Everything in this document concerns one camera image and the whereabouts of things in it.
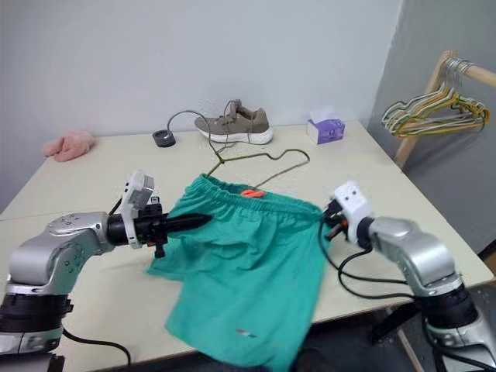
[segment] table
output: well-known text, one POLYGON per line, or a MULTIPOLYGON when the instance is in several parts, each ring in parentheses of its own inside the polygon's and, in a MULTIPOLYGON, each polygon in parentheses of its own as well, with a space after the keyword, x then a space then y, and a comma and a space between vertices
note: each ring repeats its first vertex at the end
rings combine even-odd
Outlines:
MULTIPOLYGON (((177 144, 167 149, 156 147, 150 135, 102 137, 81 158, 61 164, 52 159, 45 161, 0 217, 3 238, 0 276, 7 274, 9 253, 40 233, 60 214, 108 211, 136 168, 154 177, 164 208, 172 208, 184 188, 215 163, 207 140, 198 133, 175 136, 177 144)), ((276 127, 271 143, 265 146, 239 143, 223 155, 259 150, 277 154, 286 148, 303 149, 312 160, 267 183, 264 186, 267 190, 324 207, 337 186, 354 179, 377 215, 412 219, 426 232, 438 236, 453 254, 467 286, 492 279, 492 273, 472 249, 356 121, 346 122, 344 139, 334 143, 316 146, 306 136, 304 126, 276 127)), ((301 155, 296 153, 278 162, 265 158, 241 160, 222 166, 213 175, 224 181, 256 184, 300 160, 301 155)), ((332 256, 339 261, 356 251, 344 240, 335 239, 332 256)), ((163 328, 181 284, 144 274, 152 256, 152 249, 121 247, 89 260, 71 294, 74 312, 64 320, 65 326, 81 337, 110 340, 129 347, 134 362, 191 351, 191 347, 163 328)), ((352 262, 348 270, 364 276, 401 277, 395 265, 375 253, 352 262)), ((357 291, 370 294, 404 290, 392 284, 352 285, 357 291)), ((399 301, 402 300, 354 297, 340 287, 336 272, 328 267, 313 321, 368 312, 399 301)), ((112 367, 125 361, 118 350, 66 339, 62 339, 57 352, 67 358, 69 371, 112 367)))

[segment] tissue box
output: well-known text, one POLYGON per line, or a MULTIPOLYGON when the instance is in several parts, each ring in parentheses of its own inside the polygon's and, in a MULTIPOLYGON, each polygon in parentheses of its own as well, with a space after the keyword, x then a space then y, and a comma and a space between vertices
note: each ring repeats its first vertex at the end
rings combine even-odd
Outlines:
POLYGON ((327 119, 316 124, 310 119, 307 125, 307 134, 313 142, 320 145, 321 143, 341 140, 344 136, 344 128, 344 122, 339 119, 327 119))

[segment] clothes hanger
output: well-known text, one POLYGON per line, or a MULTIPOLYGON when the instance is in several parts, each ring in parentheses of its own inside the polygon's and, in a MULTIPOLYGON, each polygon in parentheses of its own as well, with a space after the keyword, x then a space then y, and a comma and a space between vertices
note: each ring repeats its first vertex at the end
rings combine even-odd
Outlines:
MULTIPOLYGON (((231 103, 231 101, 228 102, 226 108, 224 109, 224 113, 226 113, 226 109, 227 107, 229 106, 229 104, 231 103)), ((227 147, 232 147, 231 146, 227 146, 227 143, 224 144, 224 147, 222 147, 220 150, 217 150, 213 144, 212 144, 212 131, 210 129, 210 124, 208 123, 208 120, 198 111, 195 111, 195 110, 190 110, 190 109, 186 109, 186 110, 181 110, 179 112, 176 112, 175 114, 173 114, 170 118, 169 118, 169 121, 167 122, 167 131, 165 131, 166 133, 168 133, 167 135, 168 136, 173 136, 172 135, 172 132, 170 131, 171 130, 171 122, 172 120, 180 115, 180 114, 183 114, 183 113, 191 113, 191 114, 195 114, 197 116, 199 116, 204 122, 205 124, 207 125, 208 127, 208 145, 210 146, 210 148, 212 149, 212 152, 215 154, 215 156, 217 157, 218 159, 218 162, 217 164, 208 172, 205 174, 206 177, 210 177, 212 175, 212 173, 214 173, 222 164, 225 164, 227 162, 230 162, 230 161, 236 161, 236 160, 243 160, 243 159, 252 159, 254 157, 268 157, 269 159, 271 160, 274 160, 274 161, 277 161, 277 160, 280 160, 282 159, 287 153, 301 153, 304 157, 305 157, 305 160, 303 160, 301 163, 298 163, 298 164, 295 164, 289 168, 286 168, 280 172, 277 172, 276 174, 273 174, 271 175, 269 178, 266 178, 265 180, 263 180, 262 182, 260 182, 259 184, 255 185, 254 188, 259 188, 261 185, 263 184, 266 184, 268 181, 271 181, 273 180, 274 178, 284 174, 284 173, 287 173, 289 171, 292 171, 293 169, 295 168, 298 168, 298 167, 302 167, 304 165, 306 165, 307 163, 310 162, 310 156, 304 151, 304 150, 300 150, 300 149, 286 149, 284 150, 279 156, 273 156, 267 152, 262 152, 262 153, 252 153, 250 155, 242 155, 242 156, 239 156, 239 157, 229 157, 229 158, 224 158, 221 156, 220 152, 223 151, 225 148, 227 147)))
POLYGON ((453 133, 477 127, 483 129, 490 112, 482 103, 459 93, 461 75, 472 65, 460 58, 448 59, 443 65, 443 82, 435 94, 412 99, 409 103, 413 105, 408 106, 409 110, 402 109, 398 103, 393 104, 383 115, 383 125, 396 136, 453 133), (460 113, 429 118, 432 113, 446 107, 458 109, 460 113))
POLYGON ((442 66, 442 76, 444 78, 441 85, 439 86, 439 89, 432 94, 421 95, 417 98, 413 98, 411 102, 414 102, 414 105, 410 105, 408 107, 409 110, 396 109, 393 113, 391 112, 391 110, 388 109, 387 112, 390 112, 390 115, 387 118, 388 121, 384 123, 386 129, 390 130, 390 132, 394 132, 399 127, 399 120, 403 121, 414 115, 418 115, 419 110, 425 108, 428 105, 431 105, 432 103, 440 104, 451 99, 453 97, 453 94, 455 93, 452 87, 456 85, 456 76, 452 73, 454 65, 454 61, 444 63, 442 66))

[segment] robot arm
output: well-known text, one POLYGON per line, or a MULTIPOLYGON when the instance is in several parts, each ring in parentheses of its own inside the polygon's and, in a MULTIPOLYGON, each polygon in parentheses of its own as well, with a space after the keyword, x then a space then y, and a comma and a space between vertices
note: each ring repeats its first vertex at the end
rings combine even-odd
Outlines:
MULTIPOLYGON (((336 190, 325 215, 335 234, 344 231, 351 243, 372 247, 398 265, 426 319, 430 341, 452 355, 496 367, 496 339, 439 239, 412 221, 374 218, 353 182, 336 190)), ((443 360, 450 371, 474 370, 446 355, 443 360)))
POLYGON ((68 295, 86 261, 130 244, 156 247, 164 256, 167 234, 204 225, 210 215, 168 218, 153 178, 136 171, 126 184, 121 213, 74 213, 48 224, 45 230, 11 255, 10 276, 0 306, 0 356, 48 352, 58 346, 62 318, 72 311, 68 295))

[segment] pink slipper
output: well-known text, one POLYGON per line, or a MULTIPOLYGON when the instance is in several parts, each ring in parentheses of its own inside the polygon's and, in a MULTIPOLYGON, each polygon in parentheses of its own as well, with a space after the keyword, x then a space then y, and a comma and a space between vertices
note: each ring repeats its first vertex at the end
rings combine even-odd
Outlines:
POLYGON ((95 144, 95 138, 83 130, 71 130, 65 136, 45 143, 42 151, 45 157, 56 161, 68 161, 87 153, 95 144))

